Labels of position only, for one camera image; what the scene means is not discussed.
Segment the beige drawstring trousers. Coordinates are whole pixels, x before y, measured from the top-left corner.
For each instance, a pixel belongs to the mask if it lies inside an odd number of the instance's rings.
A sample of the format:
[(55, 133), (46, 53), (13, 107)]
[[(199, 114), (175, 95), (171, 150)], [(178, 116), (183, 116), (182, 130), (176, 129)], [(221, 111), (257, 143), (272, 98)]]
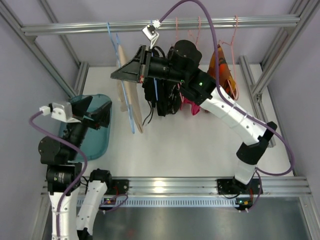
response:
[[(137, 84), (134, 82), (128, 82), (128, 81), (123, 81), (123, 82), (124, 82), (124, 87), (125, 87), (129, 104), (131, 105), (133, 121), (137, 127), (137, 130), (142, 134), (143, 120), (142, 120), (142, 113), (141, 113), (141, 108), (139, 104)], [(118, 99), (120, 101), (120, 111), (121, 112), (128, 111), (120, 80), (117, 81), (117, 92), (118, 92)]]

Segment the light blue wire hanger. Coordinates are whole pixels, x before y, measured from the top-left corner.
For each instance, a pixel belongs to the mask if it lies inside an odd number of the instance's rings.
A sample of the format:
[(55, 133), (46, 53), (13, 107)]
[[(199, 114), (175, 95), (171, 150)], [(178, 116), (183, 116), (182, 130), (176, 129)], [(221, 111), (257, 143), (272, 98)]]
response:
[[(112, 33), (111, 33), (111, 30), (110, 30), (110, 23), (109, 22), (107, 22), (107, 30), (108, 30), (108, 34), (109, 34), (109, 38), (111, 40), (112, 46), (114, 48), (115, 55), (116, 55), (117, 67), (120, 68), (122, 65), (121, 65), (120, 57), (119, 57), (119, 53), (118, 53), (118, 46), (119, 46), (118, 34), (115, 35), (116, 36), (116, 41), (114, 41)], [(122, 92), (123, 92), (126, 108), (127, 108), (127, 111), (128, 111), (128, 117), (129, 117), (131, 132), (134, 134), (135, 133), (135, 126), (134, 126), (134, 118), (133, 118), (132, 108), (131, 108), (131, 105), (129, 103), (128, 97), (127, 97), (124, 81), (121, 80), (120, 82), (121, 82), (121, 87), (122, 87)]]

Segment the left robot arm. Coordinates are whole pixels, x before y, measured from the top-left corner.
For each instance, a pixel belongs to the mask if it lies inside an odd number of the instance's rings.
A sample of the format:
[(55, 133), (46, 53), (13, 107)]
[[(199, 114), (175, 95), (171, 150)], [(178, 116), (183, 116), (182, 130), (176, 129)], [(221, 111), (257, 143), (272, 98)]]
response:
[(80, 149), (89, 128), (98, 130), (110, 122), (111, 103), (105, 103), (90, 111), (90, 104), (51, 103), (42, 106), (29, 120), (40, 115), (66, 123), (62, 137), (35, 126), (45, 137), (38, 145), (40, 162), (47, 166), (46, 182), (52, 211), (53, 240), (91, 240), (93, 227), (102, 203), (102, 197), (113, 185), (110, 171), (93, 170), (86, 184), (87, 189), (80, 210), (77, 210), (81, 178), (88, 165), (85, 153)]

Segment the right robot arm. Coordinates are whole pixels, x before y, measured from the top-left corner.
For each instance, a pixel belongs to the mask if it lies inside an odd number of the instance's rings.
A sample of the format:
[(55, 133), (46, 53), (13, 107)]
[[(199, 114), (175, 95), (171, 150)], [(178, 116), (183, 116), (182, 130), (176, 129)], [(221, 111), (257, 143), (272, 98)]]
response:
[(113, 80), (146, 85), (151, 79), (181, 83), (180, 92), (237, 133), (242, 144), (236, 152), (238, 165), (234, 177), (223, 184), (222, 195), (243, 194), (251, 186), (256, 166), (267, 150), (277, 125), (262, 122), (225, 92), (217, 76), (199, 68), (201, 52), (189, 40), (179, 40), (167, 57), (152, 56), (152, 50), (141, 45), (135, 56), (110, 74)]

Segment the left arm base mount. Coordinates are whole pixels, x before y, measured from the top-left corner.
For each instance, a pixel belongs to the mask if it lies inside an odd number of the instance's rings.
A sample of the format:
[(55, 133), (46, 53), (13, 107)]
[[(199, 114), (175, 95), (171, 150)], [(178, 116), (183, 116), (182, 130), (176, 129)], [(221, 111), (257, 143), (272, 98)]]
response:
[[(126, 178), (120, 178), (120, 179), (108, 179), (107, 181), (104, 180), (97, 180), (97, 182), (103, 183), (106, 185), (107, 189), (104, 192), (104, 195), (110, 195), (110, 196), (117, 196), (120, 194), (126, 194), (129, 190), (129, 180)], [(83, 177), (81, 178), (79, 188), (83, 193), (87, 193), (89, 190), (88, 184), (90, 184), (90, 180), (85, 180)]]

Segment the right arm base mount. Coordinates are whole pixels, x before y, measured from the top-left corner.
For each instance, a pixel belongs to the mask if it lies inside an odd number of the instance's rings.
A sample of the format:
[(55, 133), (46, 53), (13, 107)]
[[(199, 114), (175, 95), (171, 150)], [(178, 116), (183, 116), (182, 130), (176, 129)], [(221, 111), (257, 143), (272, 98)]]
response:
[(216, 180), (219, 196), (227, 199), (237, 198), (240, 195), (261, 195), (264, 193), (261, 176), (255, 172), (248, 184), (241, 183), (234, 177), (218, 178)]

